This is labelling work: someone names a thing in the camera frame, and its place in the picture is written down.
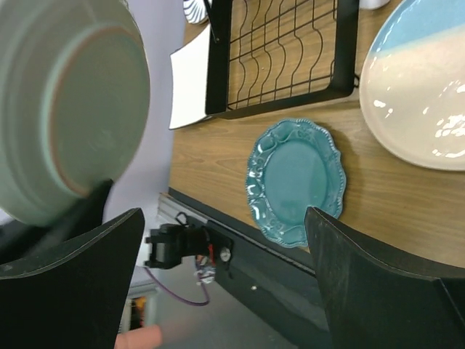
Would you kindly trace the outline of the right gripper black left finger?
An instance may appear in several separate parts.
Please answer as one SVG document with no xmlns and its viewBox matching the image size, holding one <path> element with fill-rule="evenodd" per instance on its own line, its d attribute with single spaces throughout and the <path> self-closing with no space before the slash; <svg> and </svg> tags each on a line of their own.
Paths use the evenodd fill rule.
<svg viewBox="0 0 465 349">
<path fill-rule="evenodd" d="M 145 218 L 130 209 L 1 266 L 2 348 L 113 348 Z"/>
</svg>

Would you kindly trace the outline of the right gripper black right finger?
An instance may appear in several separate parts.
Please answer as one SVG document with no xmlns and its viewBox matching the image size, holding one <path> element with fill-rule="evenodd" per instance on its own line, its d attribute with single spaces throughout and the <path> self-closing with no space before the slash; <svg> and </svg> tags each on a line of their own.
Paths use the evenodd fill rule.
<svg viewBox="0 0 465 349">
<path fill-rule="evenodd" d="M 463 348 L 464 269 L 405 252 L 316 207 L 310 255 L 335 348 Z"/>
</svg>

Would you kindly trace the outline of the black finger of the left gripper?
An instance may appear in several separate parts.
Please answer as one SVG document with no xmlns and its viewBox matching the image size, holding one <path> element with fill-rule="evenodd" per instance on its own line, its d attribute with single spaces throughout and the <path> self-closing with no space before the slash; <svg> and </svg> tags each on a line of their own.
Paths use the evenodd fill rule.
<svg viewBox="0 0 465 349">
<path fill-rule="evenodd" d="M 44 251 L 99 227 L 112 187 L 113 181 L 106 180 L 101 182 L 87 198 L 79 199 L 45 228 L 44 236 L 32 250 Z"/>
</svg>

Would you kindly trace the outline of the mint green plate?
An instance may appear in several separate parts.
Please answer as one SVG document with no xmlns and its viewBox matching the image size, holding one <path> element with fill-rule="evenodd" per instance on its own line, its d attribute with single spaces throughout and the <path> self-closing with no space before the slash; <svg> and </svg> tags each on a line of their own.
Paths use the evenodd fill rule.
<svg viewBox="0 0 465 349">
<path fill-rule="evenodd" d="M 1 3 L 1 209 L 52 223 L 130 165 L 150 76 L 126 1 Z"/>
</svg>

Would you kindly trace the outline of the teal scalloped plate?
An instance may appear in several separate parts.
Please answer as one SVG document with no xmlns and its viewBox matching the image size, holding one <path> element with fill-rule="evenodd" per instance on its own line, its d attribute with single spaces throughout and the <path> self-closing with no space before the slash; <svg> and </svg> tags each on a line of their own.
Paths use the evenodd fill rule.
<svg viewBox="0 0 465 349">
<path fill-rule="evenodd" d="M 347 176 L 331 133 L 308 119 L 283 119 L 260 135 L 247 161 L 245 189 L 263 236 L 284 248 L 307 245 L 307 208 L 343 212 Z"/>
</svg>

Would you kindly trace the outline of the beige plate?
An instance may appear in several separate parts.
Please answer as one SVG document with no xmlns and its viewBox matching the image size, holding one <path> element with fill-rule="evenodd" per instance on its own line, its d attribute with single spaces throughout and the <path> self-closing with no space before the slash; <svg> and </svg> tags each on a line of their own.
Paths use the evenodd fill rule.
<svg viewBox="0 0 465 349">
<path fill-rule="evenodd" d="M 419 167 L 464 170 L 464 2 L 401 1 L 360 76 L 368 128 Z"/>
</svg>

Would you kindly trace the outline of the white blue striped plate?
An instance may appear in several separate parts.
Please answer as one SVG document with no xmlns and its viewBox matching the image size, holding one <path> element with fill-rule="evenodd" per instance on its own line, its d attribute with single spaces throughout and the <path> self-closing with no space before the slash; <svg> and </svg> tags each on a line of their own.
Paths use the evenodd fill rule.
<svg viewBox="0 0 465 349">
<path fill-rule="evenodd" d="M 182 5 L 187 23 L 200 25 L 208 20 L 208 12 L 204 0 L 184 0 Z"/>
</svg>

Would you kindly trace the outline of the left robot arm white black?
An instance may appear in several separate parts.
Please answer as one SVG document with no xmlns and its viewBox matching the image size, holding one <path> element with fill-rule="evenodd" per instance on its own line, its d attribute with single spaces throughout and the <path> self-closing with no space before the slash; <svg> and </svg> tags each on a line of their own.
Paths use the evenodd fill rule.
<svg viewBox="0 0 465 349">
<path fill-rule="evenodd" d="M 145 238 L 145 217 L 140 208 L 103 222 L 103 211 L 112 187 L 113 182 L 107 180 L 88 198 L 79 200 L 47 229 L 34 252 L 63 252 L 69 248 L 74 256 L 90 249 L 99 262 L 115 257 L 132 267 L 143 241 L 149 247 L 143 265 L 165 270 L 178 266 L 183 257 L 209 255 L 211 243 L 205 228 L 179 222 L 165 224 L 152 229 Z"/>
</svg>

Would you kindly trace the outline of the human fingertip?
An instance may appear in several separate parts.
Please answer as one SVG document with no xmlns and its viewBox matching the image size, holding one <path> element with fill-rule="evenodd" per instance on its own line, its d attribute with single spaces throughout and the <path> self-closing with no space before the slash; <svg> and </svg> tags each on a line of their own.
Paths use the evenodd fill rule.
<svg viewBox="0 0 465 349">
<path fill-rule="evenodd" d="M 118 334 L 115 349 L 153 349 L 163 343 L 163 335 L 158 325 L 133 329 Z"/>
</svg>

